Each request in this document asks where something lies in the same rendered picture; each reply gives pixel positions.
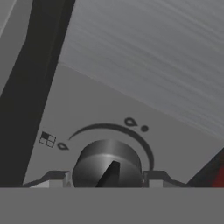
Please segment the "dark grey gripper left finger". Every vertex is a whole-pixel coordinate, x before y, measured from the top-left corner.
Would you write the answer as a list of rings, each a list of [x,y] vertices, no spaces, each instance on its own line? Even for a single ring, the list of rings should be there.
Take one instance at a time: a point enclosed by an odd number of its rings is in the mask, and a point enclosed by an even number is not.
[[[64,188],[70,187],[70,171],[48,171],[42,178],[23,184],[26,188]]]

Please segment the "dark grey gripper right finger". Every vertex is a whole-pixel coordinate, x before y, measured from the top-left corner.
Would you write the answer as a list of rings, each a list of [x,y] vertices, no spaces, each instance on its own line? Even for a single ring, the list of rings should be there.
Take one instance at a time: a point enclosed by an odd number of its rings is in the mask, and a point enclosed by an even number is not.
[[[166,171],[144,171],[143,187],[177,188],[177,187],[189,187],[189,185],[171,178]]]

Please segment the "dark grey stove knob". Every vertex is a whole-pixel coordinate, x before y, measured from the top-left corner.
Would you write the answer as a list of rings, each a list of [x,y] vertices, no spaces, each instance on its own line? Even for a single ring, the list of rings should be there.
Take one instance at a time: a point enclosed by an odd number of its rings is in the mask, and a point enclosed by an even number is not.
[[[81,151],[72,180],[75,187],[141,187],[142,165],[137,153],[126,143],[98,140]]]

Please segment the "black and red panel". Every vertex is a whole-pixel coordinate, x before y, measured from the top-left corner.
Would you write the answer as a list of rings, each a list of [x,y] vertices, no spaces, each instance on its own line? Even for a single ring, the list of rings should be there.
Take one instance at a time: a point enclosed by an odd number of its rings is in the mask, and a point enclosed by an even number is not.
[[[224,165],[224,147],[188,182],[190,187],[211,187],[219,169]]]

